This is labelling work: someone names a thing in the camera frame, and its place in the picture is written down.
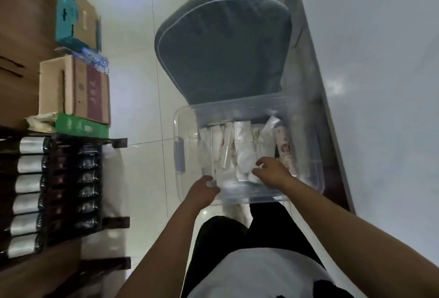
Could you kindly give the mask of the brown cardboard box red side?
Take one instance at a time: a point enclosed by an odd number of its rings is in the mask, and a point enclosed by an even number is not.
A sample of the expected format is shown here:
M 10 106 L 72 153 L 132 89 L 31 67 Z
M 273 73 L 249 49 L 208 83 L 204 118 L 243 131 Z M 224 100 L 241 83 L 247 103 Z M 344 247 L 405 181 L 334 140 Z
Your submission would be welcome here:
M 40 62 L 39 114 L 65 113 L 111 124 L 109 77 L 71 55 Z

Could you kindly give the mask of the person's right forearm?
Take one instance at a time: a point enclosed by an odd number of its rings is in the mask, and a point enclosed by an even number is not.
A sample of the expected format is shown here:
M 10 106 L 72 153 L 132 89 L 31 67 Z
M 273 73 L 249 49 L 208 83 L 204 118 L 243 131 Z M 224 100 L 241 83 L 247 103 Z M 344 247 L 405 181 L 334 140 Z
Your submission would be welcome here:
M 368 298 L 439 298 L 439 268 L 417 251 L 292 176 L 277 188 Z

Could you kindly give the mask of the brown wooden cabinet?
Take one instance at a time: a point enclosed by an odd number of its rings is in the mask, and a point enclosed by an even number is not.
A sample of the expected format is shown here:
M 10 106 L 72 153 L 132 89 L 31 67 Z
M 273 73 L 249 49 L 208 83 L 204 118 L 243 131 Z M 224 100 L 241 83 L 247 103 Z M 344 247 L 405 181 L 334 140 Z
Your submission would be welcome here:
M 0 125 L 38 113 L 40 62 L 58 56 L 56 0 L 0 0 Z

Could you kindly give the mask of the pile of white packets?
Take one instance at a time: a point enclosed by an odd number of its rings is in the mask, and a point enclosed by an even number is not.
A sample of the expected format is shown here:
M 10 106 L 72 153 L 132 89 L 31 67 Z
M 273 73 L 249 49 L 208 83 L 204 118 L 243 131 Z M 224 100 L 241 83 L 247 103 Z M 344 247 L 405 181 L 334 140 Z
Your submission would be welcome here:
M 275 157 L 274 129 L 281 120 L 271 116 L 265 124 L 227 121 L 198 130 L 201 171 L 222 189 L 262 185 L 252 170 L 261 157 Z

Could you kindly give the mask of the plain brown cardboard box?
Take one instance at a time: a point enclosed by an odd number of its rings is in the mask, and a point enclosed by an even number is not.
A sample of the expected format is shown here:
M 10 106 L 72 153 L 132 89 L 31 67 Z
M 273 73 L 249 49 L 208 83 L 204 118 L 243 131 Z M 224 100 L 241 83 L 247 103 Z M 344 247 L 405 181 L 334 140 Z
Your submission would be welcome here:
M 72 1 L 74 2 L 72 37 L 98 51 L 97 21 L 99 17 L 95 7 L 88 0 Z

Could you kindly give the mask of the person's black trousers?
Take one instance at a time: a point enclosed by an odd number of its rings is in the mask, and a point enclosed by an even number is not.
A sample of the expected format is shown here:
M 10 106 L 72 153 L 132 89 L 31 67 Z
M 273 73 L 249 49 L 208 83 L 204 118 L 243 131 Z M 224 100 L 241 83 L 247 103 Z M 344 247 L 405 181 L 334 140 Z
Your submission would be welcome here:
M 310 257 L 325 269 L 305 235 L 280 202 L 250 204 L 250 213 L 252 221 L 249 228 L 226 216 L 212 217 L 200 227 L 181 298 L 187 298 L 226 256 L 241 249 L 293 251 Z M 339 288 L 337 298 L 353 296 Z

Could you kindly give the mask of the clear plastic storage bin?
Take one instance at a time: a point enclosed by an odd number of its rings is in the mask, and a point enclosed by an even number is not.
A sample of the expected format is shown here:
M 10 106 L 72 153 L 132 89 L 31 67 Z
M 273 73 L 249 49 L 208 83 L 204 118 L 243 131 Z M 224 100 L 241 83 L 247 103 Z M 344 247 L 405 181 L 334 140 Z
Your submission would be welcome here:
M 282 94 L 262 95 L 180 108 L 174 115 L 174 163 L 178 195 L 183 200 L 191 185 L 204 176 L 198 159 L 198 130 L 227 121 L 265 124 L 271 116 L 287 129 L 296 163 L 297 178 L 319 193 L 325 189 L 316 131 L 305 116 L 305 106 Z M 214 205 L 286 201 L 282 192 L 264 184 L 222 189 Z

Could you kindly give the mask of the grey cushioned chair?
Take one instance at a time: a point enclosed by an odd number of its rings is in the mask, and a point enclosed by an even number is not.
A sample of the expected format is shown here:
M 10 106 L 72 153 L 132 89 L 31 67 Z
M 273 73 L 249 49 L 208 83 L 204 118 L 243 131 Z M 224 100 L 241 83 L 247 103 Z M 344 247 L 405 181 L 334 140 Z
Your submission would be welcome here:
M 291 12 L 278 0 L 188 0 L 155 35 L 162 69 L 189 105 L 276 93 Z

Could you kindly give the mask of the person's left hand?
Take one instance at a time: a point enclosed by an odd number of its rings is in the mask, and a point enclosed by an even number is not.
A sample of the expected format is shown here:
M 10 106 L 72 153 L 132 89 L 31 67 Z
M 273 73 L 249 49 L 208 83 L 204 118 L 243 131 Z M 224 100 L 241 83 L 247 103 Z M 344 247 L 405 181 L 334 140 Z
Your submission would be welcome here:
M 201 192 L 200 179 L 198 179 L 189 189 L 183 204 L 192 211 L 199 213 L 207 206 L 210 206 L 217 195 L 218 194 L 204 194 Z

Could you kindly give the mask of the person's white shirt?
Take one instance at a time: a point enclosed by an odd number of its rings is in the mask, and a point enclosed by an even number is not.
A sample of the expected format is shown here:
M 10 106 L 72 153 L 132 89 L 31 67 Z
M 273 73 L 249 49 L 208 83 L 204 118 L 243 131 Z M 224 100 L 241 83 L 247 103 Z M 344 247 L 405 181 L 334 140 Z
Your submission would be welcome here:
M 337 298 L 326 270 L 297 252 L 253 248 L 226 256 L 187 298 Z

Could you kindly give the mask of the green flat box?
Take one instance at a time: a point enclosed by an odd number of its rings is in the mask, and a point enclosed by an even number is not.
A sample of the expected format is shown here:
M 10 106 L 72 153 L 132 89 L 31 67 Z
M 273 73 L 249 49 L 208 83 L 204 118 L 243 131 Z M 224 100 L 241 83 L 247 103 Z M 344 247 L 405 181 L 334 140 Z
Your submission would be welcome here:
M 55 132 L 71 136 L 109 138 L 108 125 L 87 120 L 75 115 L 60 113 L 54 123 Z

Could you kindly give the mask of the white crumpled bag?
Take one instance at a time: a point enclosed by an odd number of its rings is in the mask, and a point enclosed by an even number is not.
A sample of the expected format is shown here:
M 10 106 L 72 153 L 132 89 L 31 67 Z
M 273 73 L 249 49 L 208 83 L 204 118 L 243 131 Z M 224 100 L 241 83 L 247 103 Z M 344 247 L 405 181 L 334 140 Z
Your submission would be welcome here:
M 29 116 L 25 118 L 28 124 L 28 130 L 32 132 L 40 133 L 55 133 L 56 132 L 56 120 L 58 113 L 46 113 L 38 114 L 36 116 Z

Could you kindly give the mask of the tall red dotted packet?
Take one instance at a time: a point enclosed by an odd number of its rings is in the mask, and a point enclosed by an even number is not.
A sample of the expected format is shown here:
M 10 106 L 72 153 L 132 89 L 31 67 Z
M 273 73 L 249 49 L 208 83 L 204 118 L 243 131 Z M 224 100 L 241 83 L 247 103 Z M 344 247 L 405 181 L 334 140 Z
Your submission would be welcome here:
M 292 146 L 288 139 L 287 129 L 281 125 L 274 128 L 273 133 L 276 140 L 280 162 L 283 163 L 292 176 L 297 177 L 298 173 L 296 163 L 293 156 Z

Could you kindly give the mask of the teal box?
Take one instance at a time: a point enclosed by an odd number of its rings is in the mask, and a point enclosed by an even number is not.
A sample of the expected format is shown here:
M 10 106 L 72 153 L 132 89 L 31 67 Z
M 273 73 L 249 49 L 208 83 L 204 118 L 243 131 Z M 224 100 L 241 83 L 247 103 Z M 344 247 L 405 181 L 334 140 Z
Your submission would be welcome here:
M 57 0 L 55 40 L 74 52 L 81 52 L 84 47 L 83 42 L 75 37 L 74 26 L 78 20 L 78 5 L 75 0 Z

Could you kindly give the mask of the clear plastic bag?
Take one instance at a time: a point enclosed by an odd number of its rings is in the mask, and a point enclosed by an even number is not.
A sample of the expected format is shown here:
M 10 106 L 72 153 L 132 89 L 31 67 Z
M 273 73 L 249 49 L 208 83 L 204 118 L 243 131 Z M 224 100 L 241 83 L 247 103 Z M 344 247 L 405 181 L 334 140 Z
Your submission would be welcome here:
M 94 67 L 101 73 L 109 74 L 109 60 L 100 53 L 93 50 L 82 48 L 81 51 L 73 51 L 65 46 L 55 48 L 55 51 L 61 55 L 71 55 L 88 65 Z

